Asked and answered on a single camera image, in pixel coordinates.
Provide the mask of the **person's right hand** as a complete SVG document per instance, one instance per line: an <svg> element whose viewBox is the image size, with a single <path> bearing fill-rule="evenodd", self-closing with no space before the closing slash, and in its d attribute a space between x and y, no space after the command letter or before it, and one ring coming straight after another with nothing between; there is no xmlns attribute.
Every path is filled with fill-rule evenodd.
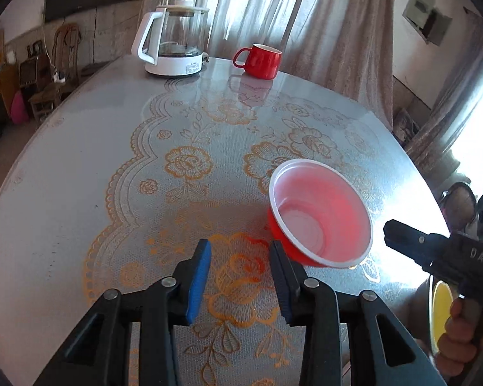
<svg viewBox="0 0 483 386"><path fill-rule="evenodd" d="M442 376L460 375L464 365L471 362L479 350L483 350L483 338L480 347L471 343L476 325L463 317L463 304L461 298L452 302L450 316L445 323L446 332L437 343L438 353L434 357L434 365Z"/></svg>

